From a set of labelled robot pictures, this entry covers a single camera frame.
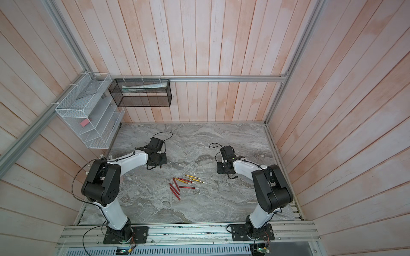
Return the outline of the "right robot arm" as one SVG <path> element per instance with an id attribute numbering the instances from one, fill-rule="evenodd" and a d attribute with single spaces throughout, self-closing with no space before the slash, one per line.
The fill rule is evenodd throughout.
<path id="1" fill-rule="evenodd" d="M 254 184 L 257 198 L 255 210 L 244 224 L 229 224 L 227 231 L 234 241 L 274 240 L 272 217 L 283 210 L 293 199 L 286 178 L 277 165 L 260 165 L 237 156 L 232 146 L 221 146 L 222 160 L 217 162 L 217 173 L 236 179 L 242 175 Z"/>

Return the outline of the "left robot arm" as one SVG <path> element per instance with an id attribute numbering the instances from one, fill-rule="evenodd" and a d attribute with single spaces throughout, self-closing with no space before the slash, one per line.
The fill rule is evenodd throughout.
<path id="1" fill-rule="evenodd" d="M 81 193 L 93 205 L 100 208 L 107 221 L 107 233 L 119 243 L 131 240 L 133 230 L 130 219 L 124 214 L 116 199 L 121 177 L 127 172 L 146 166 L 148 170 L 167 163 L 165 142 L 152 137 L 149 144 L 136 148 L 119 159 L 95 160 L 82 186 Z"/>

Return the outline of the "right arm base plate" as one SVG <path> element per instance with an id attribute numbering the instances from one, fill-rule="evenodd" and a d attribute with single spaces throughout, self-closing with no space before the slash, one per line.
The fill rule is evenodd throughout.
<path id="1" fill-rule="evenodd" d="M 229 224 L 227 230 L 232 235 L 234 241 L 274 241 L 275 236 L 271 224 L 265 224 L 261 228 L 253 228 L 251 224 Z"/>

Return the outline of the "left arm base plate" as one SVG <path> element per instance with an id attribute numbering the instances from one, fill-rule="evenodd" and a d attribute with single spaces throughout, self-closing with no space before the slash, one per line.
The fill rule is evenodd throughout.
<path id="1" fill-rule="evenodd" d="M 103 244 L 145 244 L 147 234 L 147 226 L 125 226 L 122 230 L 108 227 Z"/>

